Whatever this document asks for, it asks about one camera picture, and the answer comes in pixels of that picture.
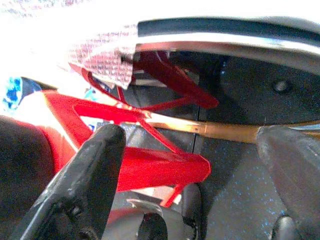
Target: gray floor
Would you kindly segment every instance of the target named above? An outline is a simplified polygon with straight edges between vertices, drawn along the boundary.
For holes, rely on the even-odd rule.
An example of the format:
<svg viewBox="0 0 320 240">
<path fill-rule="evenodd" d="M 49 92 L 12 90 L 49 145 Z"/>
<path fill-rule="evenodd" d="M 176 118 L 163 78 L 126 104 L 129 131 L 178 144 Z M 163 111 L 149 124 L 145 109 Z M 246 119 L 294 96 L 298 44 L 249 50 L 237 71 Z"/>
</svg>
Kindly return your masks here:
<svg viewBox="0 0 320 240">
<path fill-rule="evenodd" d="M 216 109 L 195 105 L 161 112 L 192 120 L 239 124 L 282 124 L 320 119 L 320 81 L 308 73 L 254 60 L 229 58 L 217 79 L 206 78 L 220 100 Z M 289 80 L 292 91 L 275 93 L 271 84 Z M 129 103 L 141 107 L 178 96 L 167 88 L 130 87 Z M 128 144 L 164 149 L 143 129 L 126 126 Z M 277 217 L 286 212 L 273 181 L 262 165 L 256 146 L 210 139 L 190 133 L 160 130 L 187 152 L 201 154 L 212 166 L 211 175 L 200 184 L 206 239 L 268 239 Z"/>
</svg>

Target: silver metal rim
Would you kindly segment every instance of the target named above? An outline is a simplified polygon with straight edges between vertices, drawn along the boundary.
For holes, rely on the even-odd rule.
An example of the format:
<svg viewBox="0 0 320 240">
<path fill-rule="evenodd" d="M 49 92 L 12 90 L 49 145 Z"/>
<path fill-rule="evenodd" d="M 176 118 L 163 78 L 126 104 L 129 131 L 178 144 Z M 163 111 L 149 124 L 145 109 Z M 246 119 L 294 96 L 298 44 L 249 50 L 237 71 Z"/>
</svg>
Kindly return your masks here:
<svg viewBox="0 0 320 240">
<path fill-rule="evenodd" d="M 137 40 L 137 52 L 160 50 L 243 57 L 320 75 L 320 47 L 299 41 L 212 32 L 152 35 Z"/>
</svg>

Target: dark gray panel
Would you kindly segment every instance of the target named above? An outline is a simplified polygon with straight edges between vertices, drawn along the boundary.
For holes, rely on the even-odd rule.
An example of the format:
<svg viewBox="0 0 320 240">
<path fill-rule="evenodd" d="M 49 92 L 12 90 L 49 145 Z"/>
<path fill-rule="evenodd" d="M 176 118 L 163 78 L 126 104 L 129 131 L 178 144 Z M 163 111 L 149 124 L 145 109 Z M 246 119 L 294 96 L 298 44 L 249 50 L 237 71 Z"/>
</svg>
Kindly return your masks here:
<svg viewBox="0 0 320 240">
<path fill-rule="evenodd" d="M 289 81 L 292 89 L 276 93 L 272 88 L 276 81 Z M 201 120 L 263 125 L 320 119 L 320 77 L 297 69 L 230 57 L 212 88 L 220 105 L 201 109 Z"/>
</svg>

